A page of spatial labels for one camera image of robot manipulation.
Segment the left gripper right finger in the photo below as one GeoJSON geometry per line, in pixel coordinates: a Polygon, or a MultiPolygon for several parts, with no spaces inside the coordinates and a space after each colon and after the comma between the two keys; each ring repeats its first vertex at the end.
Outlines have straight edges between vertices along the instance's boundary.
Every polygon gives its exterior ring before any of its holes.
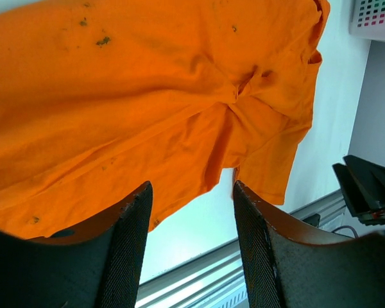
{"type": "Polygon", "coordinates": [[[233,199],[250,307],[385,307],[385,230],[321,230],[242,182],[233,199]]]}

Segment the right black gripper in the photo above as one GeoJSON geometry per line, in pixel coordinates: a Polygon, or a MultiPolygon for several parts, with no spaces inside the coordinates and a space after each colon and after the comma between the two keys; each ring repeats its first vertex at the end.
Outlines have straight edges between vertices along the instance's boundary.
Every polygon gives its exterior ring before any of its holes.
{"type": "Polygon", "coordinates": [[[351,215],[367,226],[385,226],[385,167],[353,155],[344,162],[332,168],[351,215]]]}

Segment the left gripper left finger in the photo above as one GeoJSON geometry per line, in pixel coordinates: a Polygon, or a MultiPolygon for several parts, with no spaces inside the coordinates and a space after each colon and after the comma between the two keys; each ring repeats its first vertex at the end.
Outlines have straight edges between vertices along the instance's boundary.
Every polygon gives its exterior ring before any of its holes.
{"type": "Polygon", "coordinates": [[[49,237],[0,231],[0,307],[134,307],[153,187],[49,237]]]}

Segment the orange t shirt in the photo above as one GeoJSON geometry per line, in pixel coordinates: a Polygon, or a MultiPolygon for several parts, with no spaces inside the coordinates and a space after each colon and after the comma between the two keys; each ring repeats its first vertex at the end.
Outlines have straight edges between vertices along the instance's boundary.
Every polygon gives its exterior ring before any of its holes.
{"type": "Polygon", "coordinates": [[[0,13],[0,230],[49,236],[153,186],[150,228],[234,169],[284,202],[327,1],[41,1],[0,13]]]}

